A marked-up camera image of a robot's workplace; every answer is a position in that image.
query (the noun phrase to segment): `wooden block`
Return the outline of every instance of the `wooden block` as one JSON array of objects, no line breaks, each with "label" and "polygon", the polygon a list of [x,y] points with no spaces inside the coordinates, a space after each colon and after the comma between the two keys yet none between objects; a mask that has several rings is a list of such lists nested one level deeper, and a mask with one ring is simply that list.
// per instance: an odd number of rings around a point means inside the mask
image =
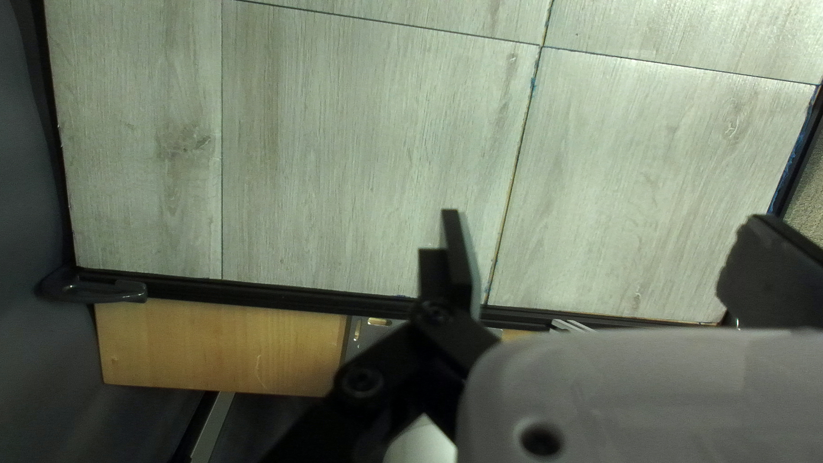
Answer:
[{"label": "wooden block", "polygon": [[346,317],[151,299],[95,307],[107,384],[320,397]]},{"label": "wooden block", "polygon": [[221,6],[46,0],[77,263],[221,276]]},{"label": "wooden block", "polygon": [[717,322],[813,86],[545,49],[490,304]]},{"label": "wooden block", "polygon": [[818,84],[819,0],[555,0],[546,45]]},{"label": "wooden block", "polygon": [[542,44],[551,0],[265,0],[263,3]]},{"label": "wooden block", "polygon": [[533,336],[536,333],[541,333],[541,331],[503,330],[503,335],[500,336],[500,340],[511,341],[513,339],[520,339],[525,338],[527,336]]},{"label": "wooden block", "polygon": [[537,46],[227,2],[224,278],[415,296],[440,209],[486,281]]}]

